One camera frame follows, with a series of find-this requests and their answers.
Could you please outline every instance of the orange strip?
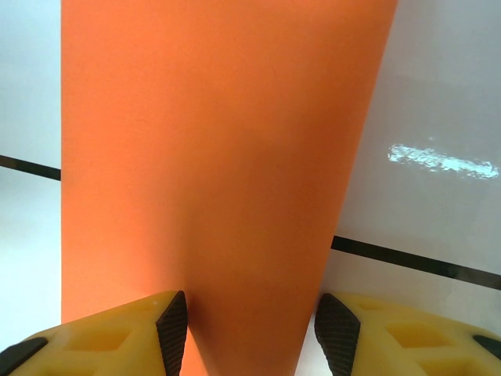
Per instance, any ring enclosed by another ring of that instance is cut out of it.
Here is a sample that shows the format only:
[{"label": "orange strip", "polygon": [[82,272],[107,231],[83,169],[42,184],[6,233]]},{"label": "orange strip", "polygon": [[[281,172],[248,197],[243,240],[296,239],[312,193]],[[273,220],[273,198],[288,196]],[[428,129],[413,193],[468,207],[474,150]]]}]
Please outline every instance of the orange strip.
[{"label": "orange strip", "polygon": [[183,287],[211,375],[293,374],[395,3],[63,0],[63,320]]}]

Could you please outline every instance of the black stripe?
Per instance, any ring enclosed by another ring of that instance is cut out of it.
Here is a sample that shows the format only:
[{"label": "black stripe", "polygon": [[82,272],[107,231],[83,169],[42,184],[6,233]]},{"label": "black stripe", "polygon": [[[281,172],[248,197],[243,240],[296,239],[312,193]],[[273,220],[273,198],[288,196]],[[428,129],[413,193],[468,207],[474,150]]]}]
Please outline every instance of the black stripe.
[{"label": "black stripe", "polygon": [[368,259],[388,262],[454,280],[461,280],[470,284],[501,290],[501,276],[499,274],[472,269],[433,258],[411,255],[410,253],[363,243],[345,237],[334,237],[330,247],[352,255],[367,257]]},{"label": "black stripe", "polygon": [[28,174],[43,176],[44,178],[61,180],[61,170],[59,168],[44,166],[33,162],[22,161],[20,159],[0,155],[0,167],[11,168]]}]

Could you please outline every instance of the white floor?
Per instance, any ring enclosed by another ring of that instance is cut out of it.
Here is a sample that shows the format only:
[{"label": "white floor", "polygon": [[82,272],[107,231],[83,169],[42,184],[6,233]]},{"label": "white floor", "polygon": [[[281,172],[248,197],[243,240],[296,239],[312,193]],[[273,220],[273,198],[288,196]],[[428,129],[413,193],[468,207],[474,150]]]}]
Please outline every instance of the white floor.
[{"label": "white floor", "polygon": [[[338,235],[501,274],[499,19],[497,0],[400,0]],[[0,154],[58,168],[59,0],[0,2],[0,23]],[[0,168],[0,348],[59,323],[59,202]],[[501,291],[338,251],[332,290],[501,334]],[[312,331],[307,374],[329,374]]]}]

